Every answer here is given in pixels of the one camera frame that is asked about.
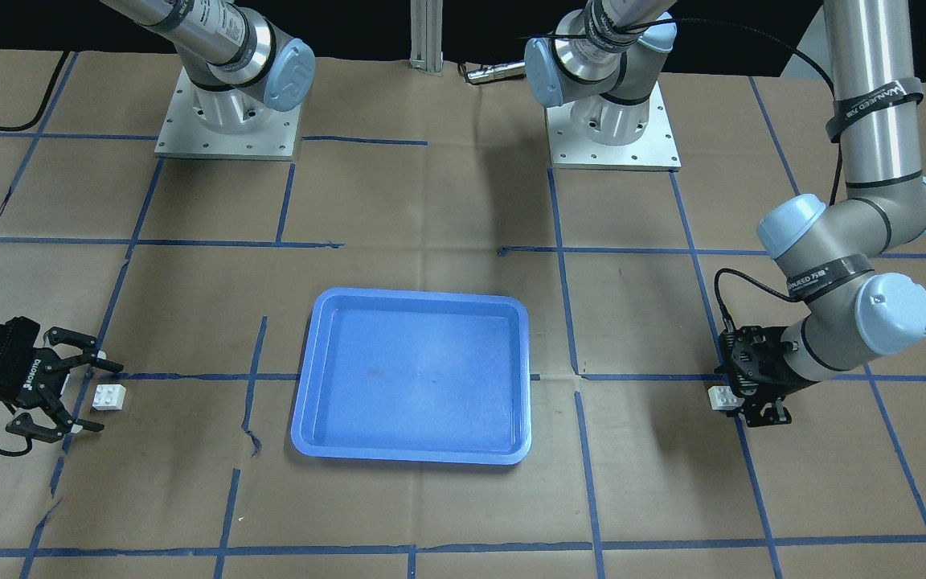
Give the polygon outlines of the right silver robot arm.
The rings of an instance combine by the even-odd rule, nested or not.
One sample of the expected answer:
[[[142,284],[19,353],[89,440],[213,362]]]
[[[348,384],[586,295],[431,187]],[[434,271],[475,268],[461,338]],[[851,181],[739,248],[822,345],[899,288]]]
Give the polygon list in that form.
[[[268,160],[293,158],[302,103],[316,58],[301,38],[232,1],[111,1],[129,21],[170,41],[182,61],[155,151],[164,158]],[[55,443],[70,433],[99,432],[62,401],[74,368],[117,373],[92,335],[63,327],[42,330],[29,318],[0,323],[0,403],[5,431]],[[11,450],[0,447],[0,455]]]

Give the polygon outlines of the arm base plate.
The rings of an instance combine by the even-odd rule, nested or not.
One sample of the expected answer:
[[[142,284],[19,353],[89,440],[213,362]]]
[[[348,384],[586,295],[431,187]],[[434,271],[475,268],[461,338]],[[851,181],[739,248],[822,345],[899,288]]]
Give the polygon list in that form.
[[[291,162],[304,106],[275,111],[239,89],[211,92],[180,71],[154,153],[184,160]]]
[[[545,110],[556,169],[677,171],[680,153],[659,84],[647,101],[621,105],[602,96]]]

